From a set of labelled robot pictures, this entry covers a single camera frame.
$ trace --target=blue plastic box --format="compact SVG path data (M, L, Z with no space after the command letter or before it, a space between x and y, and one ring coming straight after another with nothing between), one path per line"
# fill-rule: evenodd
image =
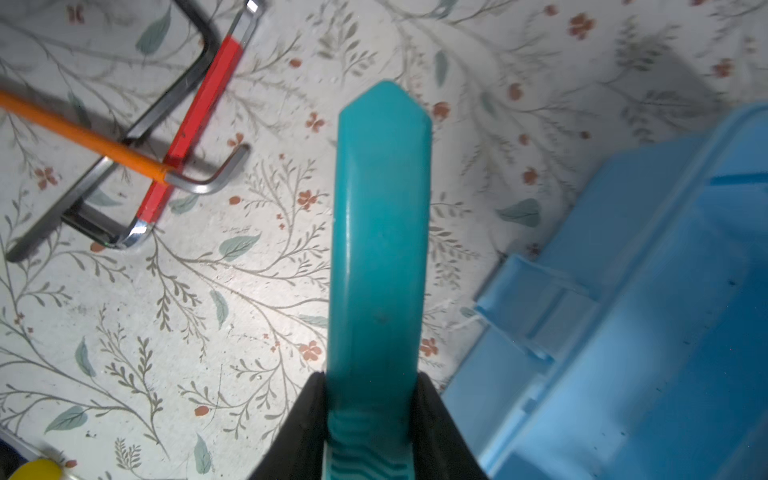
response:
M613 156L443 394L496 479L766 478L768 104Z

